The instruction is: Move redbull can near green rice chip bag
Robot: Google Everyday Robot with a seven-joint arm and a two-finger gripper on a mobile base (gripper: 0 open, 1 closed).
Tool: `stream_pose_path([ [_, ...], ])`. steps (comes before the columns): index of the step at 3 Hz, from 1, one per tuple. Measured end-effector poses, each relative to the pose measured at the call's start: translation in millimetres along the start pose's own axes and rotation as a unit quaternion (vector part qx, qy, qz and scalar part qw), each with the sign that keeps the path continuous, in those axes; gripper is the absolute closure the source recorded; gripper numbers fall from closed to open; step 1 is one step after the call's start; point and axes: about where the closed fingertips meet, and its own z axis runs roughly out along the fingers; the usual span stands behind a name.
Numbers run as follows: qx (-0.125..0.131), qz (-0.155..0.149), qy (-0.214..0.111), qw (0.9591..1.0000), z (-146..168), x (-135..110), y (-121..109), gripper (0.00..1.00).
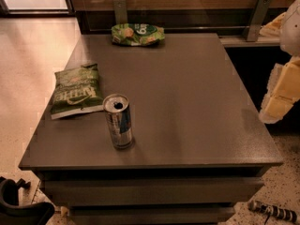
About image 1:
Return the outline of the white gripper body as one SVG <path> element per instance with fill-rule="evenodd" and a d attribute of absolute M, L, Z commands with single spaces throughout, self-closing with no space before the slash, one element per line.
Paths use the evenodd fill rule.
<path fill-rule="evenodd" d="M 300 55 L 300 0 L 295 0 L 288 8 L 280 29 L 280 48 L 292 55 Z"/>

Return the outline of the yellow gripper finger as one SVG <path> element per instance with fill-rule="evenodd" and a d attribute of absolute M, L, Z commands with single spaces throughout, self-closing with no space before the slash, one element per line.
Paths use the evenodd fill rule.
<path fill-rule="evenodd" d="M 281 24 L 285 15 L 286 13 L 283 12 L 280 15 L 276 16 L 276 18 L 273 21 L 264 25 L 260 30 L 260 35 L 269 38 L 278 37 L 280 33 Z"/>
<path fill-rule="evenodd" d="M 283 119 L 300 99 L 300 58 L 292 57 L 285 65 L 275 64 L 271 70 L 259 113 L 265 124 Z"/>

